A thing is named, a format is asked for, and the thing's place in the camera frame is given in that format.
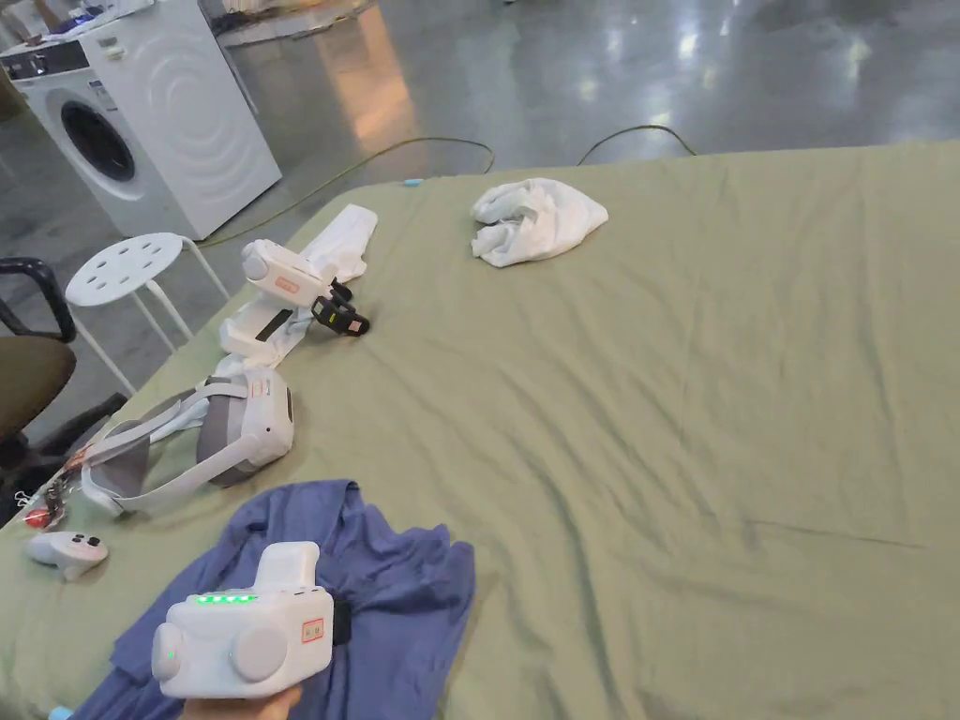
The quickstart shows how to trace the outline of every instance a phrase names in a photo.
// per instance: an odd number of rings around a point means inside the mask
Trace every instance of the washing machine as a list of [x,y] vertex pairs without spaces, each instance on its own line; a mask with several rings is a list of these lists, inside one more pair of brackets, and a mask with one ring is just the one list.
[[0,64],[121,233],[201,240],[279,180],[196,0],[75,32]]

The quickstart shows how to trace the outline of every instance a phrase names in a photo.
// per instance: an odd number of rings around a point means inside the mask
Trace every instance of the knob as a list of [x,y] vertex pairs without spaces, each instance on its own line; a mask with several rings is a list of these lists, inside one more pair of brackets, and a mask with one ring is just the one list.
[[233,669],[248,683],[269,678],[280,669],[286,657],[287,638],[269,625],[243,631],[233,639],[230,647]]
[[244,258],[243,272],[248,279],[256,282],[266,277],[269,271],[267,269],[267,263],[263,261],[263,258],[259,255],[252,254]]

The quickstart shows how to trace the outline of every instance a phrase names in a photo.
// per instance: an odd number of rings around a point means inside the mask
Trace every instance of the stool leg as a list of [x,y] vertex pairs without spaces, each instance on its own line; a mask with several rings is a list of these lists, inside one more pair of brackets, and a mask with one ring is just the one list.
[[113,364],[113,361],[110,360],[108,355],[104,352],[104,349],[100,347],[96,340],[93,339],[93,336],[87,331],[84,327],[84,324],[81,323],[77,316],[73,316],[73,322],[77,326],[77,331],[80,333],[80,336],[86,340],[86,343],[93,348],[93,351],[97,353],[97,356],[104,361],[104,365],[110,368],[110,371],[113,372],[113,375],[120,381],[120,384],[123,385],[130,392],[131,395],[136,394],[136,388],[127,377],[120,372],[120,369]]
[[174,344],[170,342],[170,338],[168,338],[167,334],[163,332],[162,328],[157,323],[156,318],[153,316],[150,310],[147,309],[147,306],[143,304],[143,300],[140,299],[140,296],[134,291],[130,293],[130,297],[133,298],[136,306],[140,308],[140,312],[146,316],[147,322],[150,323],[150,327],[152,327],[156,331],[156,334],[160,336],[160,340],[163,341],[163,344],[167,347],[167,349],[169,349],[171,353],[176,352],[177,349],[174,348]]
[[177,324],[180,332],[186,335],[187,338],[192,338],[193,333],[190,332],[190,328],[187,327],[186,323],[183,321],[183,318],[180,316],[180,313],[177,312],[177,308],[174,307],[172,302],[170,302],[167,294],[160,289],[160,286],[157,285],[154,280],[147,280],[143,286],[152,292],[154,297],[159,300],[160,304],[163,305],[163,309],[170,314],[171,319],[173,319],[174,323]]
[[210,267],[210,263],[206,261],[204,254],[200,252],[200,249],[197,248],[197,244],[188,237],[181,238],[183,244],[188,250],[193,253],[193,256],[197,258],[197,261],[204,266],[204,270],[210,276],[210,279],[213,280],[213,284],[217,286],[217,290],[220,291],[220,294],[223,295],[227,300],[230,299],[230,295],[227,292],[227,288],[224,287],[224,283],[220,281],[220,278],[217,277],[217,274],[213,272],[213,268]]

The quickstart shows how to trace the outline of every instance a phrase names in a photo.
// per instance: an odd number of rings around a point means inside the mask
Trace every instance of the washing machine control panel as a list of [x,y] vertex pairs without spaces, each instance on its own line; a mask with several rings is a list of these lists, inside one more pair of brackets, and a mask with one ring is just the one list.
[[0,64],[14,81],[41,78],[90,66],[84,48],[76,40],[5,55],[0,57]]

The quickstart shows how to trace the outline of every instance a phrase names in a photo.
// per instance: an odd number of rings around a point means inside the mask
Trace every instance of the bed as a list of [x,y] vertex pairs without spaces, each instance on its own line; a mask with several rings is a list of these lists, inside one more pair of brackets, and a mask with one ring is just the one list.
[[[470,204],[536,175],[610,221],[551,260],[472,258]],[[348,192],[290,246],[347,203],[379,215],[352,286],[373,330],[314,326],[280,365],[287,457],[154,519],[75,501],[111,556],[73,585],[23,523],[0,533],[0,716],[76,707],[243,502],[342,477],[476,548],[440,717],[955,714],[958,186],[960,145],[935,144]],[[200,381],[248,296],[122,417]]]

